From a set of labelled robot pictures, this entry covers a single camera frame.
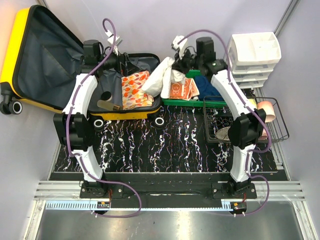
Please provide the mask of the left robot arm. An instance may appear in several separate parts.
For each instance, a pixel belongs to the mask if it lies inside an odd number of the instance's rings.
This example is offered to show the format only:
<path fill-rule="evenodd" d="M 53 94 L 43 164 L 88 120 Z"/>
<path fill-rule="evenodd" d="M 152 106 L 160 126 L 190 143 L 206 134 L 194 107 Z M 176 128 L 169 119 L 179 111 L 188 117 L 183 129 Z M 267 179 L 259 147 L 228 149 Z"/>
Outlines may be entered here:
<path fill-rule="evenodd" d="M 84 42 L 84 55 L 76 71 L 75 86 L 70 99 L 62 112 L 53 117 L 60 143 L 67 147 L 69 155 L 76 158 L 82 169 L 81 198 L 103 198 L 111 193 L 111 182 L 106 180 L 93 149 L 95 131 L 100 129 L 104 122 L 102 119 L 91 120 L 88 115 L 98 79 L 105 70 L 118 70 L 121 66 L 117 38 L 112 36 L 108 41 L 111 46 L 106 54 L 102 54 L 99 41 Z"/>

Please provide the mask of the white garment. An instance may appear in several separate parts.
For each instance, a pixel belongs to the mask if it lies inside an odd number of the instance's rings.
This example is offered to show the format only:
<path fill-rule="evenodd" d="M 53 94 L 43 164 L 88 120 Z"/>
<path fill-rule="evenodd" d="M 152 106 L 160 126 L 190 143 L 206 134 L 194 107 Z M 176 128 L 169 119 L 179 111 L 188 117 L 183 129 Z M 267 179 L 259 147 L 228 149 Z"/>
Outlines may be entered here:
<path fill-rule="evenodd" d="M 174 63 L 173 58 L 166 57 L 150 74 L 141 89 L 153 97 L 160 95 L 161 98 L 168 99 L 171 84 L 184 84 L 186 78 L 184 73 L 173 69 Z"/>

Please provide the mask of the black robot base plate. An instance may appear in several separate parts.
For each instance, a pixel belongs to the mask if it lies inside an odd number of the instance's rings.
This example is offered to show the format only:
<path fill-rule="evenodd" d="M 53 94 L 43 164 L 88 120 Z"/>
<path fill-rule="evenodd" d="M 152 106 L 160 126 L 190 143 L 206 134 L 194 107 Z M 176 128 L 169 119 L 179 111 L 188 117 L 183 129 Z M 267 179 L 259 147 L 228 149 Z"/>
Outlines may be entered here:
<path fill-rule="evenodd" d="M 257 198 L 253 182 L 233 183 L 229 173 L 114 173 L 109 183 L 82 183 L 79 196 L 112 208 L 219 208 L 222 200 Z"/>

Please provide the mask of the yellow Pikachu suitcase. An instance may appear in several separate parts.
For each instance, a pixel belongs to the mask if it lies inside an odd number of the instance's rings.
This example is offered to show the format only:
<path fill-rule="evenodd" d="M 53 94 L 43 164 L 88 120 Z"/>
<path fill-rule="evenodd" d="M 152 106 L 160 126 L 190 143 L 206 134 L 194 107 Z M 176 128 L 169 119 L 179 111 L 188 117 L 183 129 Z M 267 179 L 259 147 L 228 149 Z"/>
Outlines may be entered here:
<path fill-rule="evenodd" d="M 14 18 L 0 76 L 3 100 L 0 111 L 15 114 L 14 106 L 25 101 L 60 113 L 67 105 L 76 83 L 76 72 L 84 55 L 81 42 L 49 9 L 33 5 L 19 10 Z M 140 72 L 152 72 L 160 59 L 152 53 L 128 54 Z M 157 113 L 162 101 L 152 106 L 109 111 L 97 106 L 102 93 L 109 91 L 113 104 L 122 104 L 122 77 L 114 69 L 104 70 L 91 97 L 88 114 L 102 120 L 146 119 Z"/>

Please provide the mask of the orange bunny pattern garment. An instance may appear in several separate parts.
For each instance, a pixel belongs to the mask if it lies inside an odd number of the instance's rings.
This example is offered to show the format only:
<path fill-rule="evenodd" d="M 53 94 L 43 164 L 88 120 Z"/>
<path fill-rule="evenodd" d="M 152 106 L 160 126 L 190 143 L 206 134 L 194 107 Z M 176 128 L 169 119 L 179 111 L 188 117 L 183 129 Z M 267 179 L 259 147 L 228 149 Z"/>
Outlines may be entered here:
<path fill-rule="evenodd" d="M 185 78 L 184 84 L 181 82 L 171 84 L 169 99 L 189 101 L 199 95 L 200 92 L 195 80 L 193 78 Z"/>

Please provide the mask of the orange floral pattern cloth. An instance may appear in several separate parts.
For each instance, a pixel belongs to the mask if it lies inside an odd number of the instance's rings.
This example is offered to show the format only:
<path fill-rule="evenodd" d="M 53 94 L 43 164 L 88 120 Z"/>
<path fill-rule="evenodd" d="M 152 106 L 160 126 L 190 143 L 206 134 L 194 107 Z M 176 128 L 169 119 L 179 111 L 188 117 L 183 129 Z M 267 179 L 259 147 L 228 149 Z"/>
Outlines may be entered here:
<path fill-rule="evenodd" d="M 149 76 L 150 73 L 146 70 L 121 78 L 122 108 L 124 110 L 153 105 L 154 98 L 142 90 Z"/>

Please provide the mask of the navy blue garment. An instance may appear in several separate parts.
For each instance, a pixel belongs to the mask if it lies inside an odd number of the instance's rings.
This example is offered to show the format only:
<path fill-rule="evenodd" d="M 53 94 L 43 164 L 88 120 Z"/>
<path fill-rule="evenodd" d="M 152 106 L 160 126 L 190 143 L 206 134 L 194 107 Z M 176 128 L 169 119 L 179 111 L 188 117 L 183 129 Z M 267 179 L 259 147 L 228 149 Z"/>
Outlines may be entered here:
<path fill-rule="evenodd" d="M 195 84 L 199 91 L 198 98 L 203 100 L 205 97 L 213 101 L 222 101 L 223 98 L 218 90 L 212 86 L 209 80 L 203 75 L 197 75 L 194 77 Z"/>

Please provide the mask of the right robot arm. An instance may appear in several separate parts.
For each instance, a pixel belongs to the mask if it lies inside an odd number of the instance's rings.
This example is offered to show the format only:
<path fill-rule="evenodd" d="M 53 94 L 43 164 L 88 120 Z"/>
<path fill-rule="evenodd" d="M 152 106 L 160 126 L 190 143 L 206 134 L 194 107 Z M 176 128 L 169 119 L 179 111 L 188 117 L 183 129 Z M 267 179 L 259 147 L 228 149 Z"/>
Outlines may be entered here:
<path fill-rule="evenodd" d="M 266 130 L 267 114 L 264 109 L 257 109 L 251 104 L 233 79 L 230 58 L 216 59 L 211 37 L 198 38 L 196 44 L 196 54 L 191 54 L 187 49 L 188 38 L 176 36 L 172 41 L 172 48 L 176 51 L 172 68 L 184 74 L 192 68 L 200 70 L 211 79 L 211 84 L 232 114 L 233 122 L 228 137 L 233 146 L 233 163 L 230 180 L 221 189 L 224 194 L 236 199 L 248 195 L 254 189 L 250 165 L 258 140 Z"/>

